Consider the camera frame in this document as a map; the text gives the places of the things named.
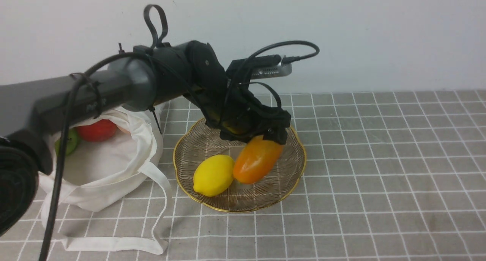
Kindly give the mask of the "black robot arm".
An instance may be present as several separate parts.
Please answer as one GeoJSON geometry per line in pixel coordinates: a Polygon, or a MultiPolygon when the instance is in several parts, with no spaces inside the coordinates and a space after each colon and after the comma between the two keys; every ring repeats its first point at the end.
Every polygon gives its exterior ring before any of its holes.
{"type": "Polygon", "coordinates": [[[83,73],[1,86],[1,234],[28,211],[38,188],[38,173],[51,173],[55,159],[47,137],[123,107],[146,111],[183,96],[198,107],[206,125],[229,141],[257,135],[283,144],[290,113],[275,94],[276,107],[263,105],[248,89],[255,70],[290,67],[302,57],[262,56],[291,45],[269,45],[225,70],[209,44],[190,41],[171,46],[135,46],[95,64],[83,73]]]}

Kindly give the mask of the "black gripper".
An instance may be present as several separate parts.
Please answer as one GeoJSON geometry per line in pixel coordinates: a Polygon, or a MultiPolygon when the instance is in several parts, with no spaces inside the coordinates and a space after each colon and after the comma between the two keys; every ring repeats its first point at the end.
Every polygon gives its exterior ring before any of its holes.
{"type": "Polygon", "coordinates": [[[282,107],[282,100],[266,83],[261,83],[272,94],[276,107],[262,104],[255,95],[239,85],[224,94],[209,90],[197,93],[197,106],[203,112],[205,124],[219,130],[219,137],[226,141],[250,141],[262,135],[265,140],[285,145],[291,115],[282,107]]]}

